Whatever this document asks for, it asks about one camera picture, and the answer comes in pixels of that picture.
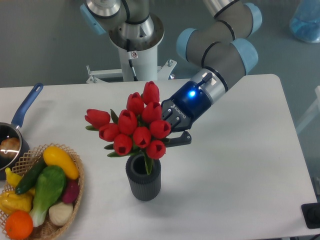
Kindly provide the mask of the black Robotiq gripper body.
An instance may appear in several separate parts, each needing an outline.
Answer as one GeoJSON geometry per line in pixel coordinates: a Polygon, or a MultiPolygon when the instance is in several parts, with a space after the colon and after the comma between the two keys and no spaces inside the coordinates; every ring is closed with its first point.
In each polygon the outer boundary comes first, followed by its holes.
{"type": "Polygon", "coordinates": [[[169,99],[162,101],[161,119],[170,124],[172,132],[189,130],[211,106],[212,98],[205,91],[204,80],[188,81],[169,99]]]}

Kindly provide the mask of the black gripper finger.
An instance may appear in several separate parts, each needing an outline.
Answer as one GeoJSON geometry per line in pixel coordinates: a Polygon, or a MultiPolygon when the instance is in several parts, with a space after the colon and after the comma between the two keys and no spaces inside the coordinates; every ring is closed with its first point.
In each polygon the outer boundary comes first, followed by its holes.
{"type": "Polygon", "coordinates": [[[181,136],[179,137],[174,137],[174,138],[168,138],[165,142],[164,145],[167,148],[170,147],[178,147],[178,146],[184,146],[184,145],[189,145],[192,142],[192,136],[188,131],[184,131],[181,136]]]}

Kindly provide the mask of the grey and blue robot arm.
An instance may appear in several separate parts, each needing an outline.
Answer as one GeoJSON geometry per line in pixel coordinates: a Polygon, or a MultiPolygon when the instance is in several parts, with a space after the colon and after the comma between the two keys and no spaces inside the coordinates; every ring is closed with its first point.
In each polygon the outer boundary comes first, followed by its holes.
{"type": "MultiPolygon", "coordinates": [[[[262,14],[252,3],[207,0],[214,24],[207,30],[185,29],[176,51],[200,68],[176,93],[162,102],[162,118],[181,136],[165,141],[167,147],[190,144],[189,129],[214,103],[247,75],[258,62],[247,40],[262,24],[262,14]]],[[[158,67],[158,45],[164,37],[162,21],[150,12],[147,0],[86,0],[80,12],[98,35],[108,34],[117,47],[123,80],[167,79],[158,67]]]]}

